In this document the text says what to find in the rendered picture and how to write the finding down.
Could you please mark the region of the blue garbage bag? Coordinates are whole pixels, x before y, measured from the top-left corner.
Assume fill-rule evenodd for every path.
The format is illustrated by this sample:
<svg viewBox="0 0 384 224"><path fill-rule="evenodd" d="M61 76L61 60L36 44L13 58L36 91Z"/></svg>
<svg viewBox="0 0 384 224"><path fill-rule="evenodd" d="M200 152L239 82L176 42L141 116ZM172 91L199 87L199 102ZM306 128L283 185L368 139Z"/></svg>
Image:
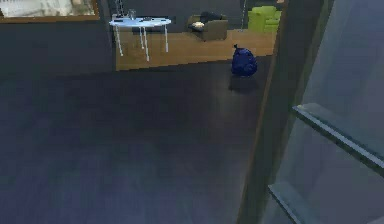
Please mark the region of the blue garbage bag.
<svg viewBox="0 0 384 224"><path fill-rule="evenodd" d="M247 48L240 48L234 45L231 72L235 76L250 77L253 76L258 69L257 59L253 53Z"/></svg>

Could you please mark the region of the white round table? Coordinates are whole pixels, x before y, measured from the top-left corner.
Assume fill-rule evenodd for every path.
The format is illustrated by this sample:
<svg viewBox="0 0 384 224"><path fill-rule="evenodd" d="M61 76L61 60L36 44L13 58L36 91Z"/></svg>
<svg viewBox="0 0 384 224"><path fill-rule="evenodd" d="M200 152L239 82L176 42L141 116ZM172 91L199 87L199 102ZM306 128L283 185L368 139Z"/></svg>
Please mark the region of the white round table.
<svg viewBox="0 0 384 224"><path fill-rule="evenodd" d="M120 28L138 28L139 34L140 34L140 43L141 47L145 50L146 54L146 60L150 60L149 56L149 49L148 49L148 41L147 41L147 28L153 28L153 27L163 27L164 28L164 35L165 35L165 51L169 51L169 44L168 44L168 29L167 26L171 23L170 19L167 18L115 18L112 19L109 22L109 25L112 26L117 34L117 41L118 41L118 47L119 47L119 53L121 56L123 56L123 50L121 46L121 40L120 40Z"/></svg>

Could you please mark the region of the wood framed picture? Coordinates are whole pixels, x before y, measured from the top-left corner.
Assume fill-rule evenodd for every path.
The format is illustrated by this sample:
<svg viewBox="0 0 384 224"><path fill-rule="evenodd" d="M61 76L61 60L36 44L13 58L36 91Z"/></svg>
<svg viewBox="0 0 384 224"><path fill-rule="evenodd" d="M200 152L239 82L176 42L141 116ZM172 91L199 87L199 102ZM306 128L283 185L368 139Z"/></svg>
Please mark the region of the wood framed picture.
<svg viewBox="0 0 384 224"><path fill-rule="evenodd" d="M0 0L0 23L99 19L97 0Z"/></svg>

